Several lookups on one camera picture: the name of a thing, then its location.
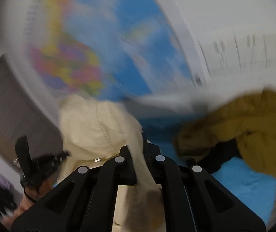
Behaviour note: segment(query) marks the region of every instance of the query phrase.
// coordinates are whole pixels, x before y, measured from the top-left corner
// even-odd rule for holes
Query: beige garment
[[[71,157],[62,165],[58,182],[79,166],[101,166],[128,145],[138,184],[126,196],[122,231],[157,231],[164,224],[160,188],[148,170],[139,122],[118,103],[71,95],[60,107],[63,147]]]

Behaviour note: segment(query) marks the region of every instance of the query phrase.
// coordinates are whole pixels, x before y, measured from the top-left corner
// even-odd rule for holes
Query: world map
[[[119,101],[194,85],[155,0],[42,0],[41,7],[45,41],[30,39],[27,48],[53,90]]]

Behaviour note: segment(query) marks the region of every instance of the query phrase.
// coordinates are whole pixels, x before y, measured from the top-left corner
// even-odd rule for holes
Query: light blue fabric
[[[212,174],[265,224],[268,223],[276,198],[276,179],[253,171],[242,159],[232,158]]]

